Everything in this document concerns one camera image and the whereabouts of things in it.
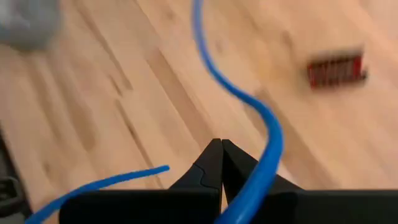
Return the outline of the red ribbed block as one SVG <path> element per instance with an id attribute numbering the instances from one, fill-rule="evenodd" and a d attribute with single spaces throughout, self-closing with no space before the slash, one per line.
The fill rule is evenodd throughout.
<path id="1" fill-rule="evenodd" d="M 335 86 L 367 79 L 363 68 L 364 50 L 338 49 L 310 58 L 306 64 L 308 82 L 312 88 Z"/>

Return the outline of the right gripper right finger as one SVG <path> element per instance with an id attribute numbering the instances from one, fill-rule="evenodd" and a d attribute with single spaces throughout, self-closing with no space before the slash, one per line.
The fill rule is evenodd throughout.
<path id="1" fill-rule="evenodd" d="M 238 195 L 258 161 L 230 140 L 224 139 L 222 144 L 224 149 L 223 183 L 227 202 L 230 203 Z M 262 203 L 264 205 L 296 205 L 298 204 L 296 190 L 301 190 L 301 188 L 276 174 Z"/>

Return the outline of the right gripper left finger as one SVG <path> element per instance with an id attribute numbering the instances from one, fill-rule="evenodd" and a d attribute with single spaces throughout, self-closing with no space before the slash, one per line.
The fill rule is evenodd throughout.
<path id="1" fill-rule="evenodd" d="M 219 190 L 222 183 L 223 144 L 212 139 L 192 166 L 170 188 L 212 188 Z"/>

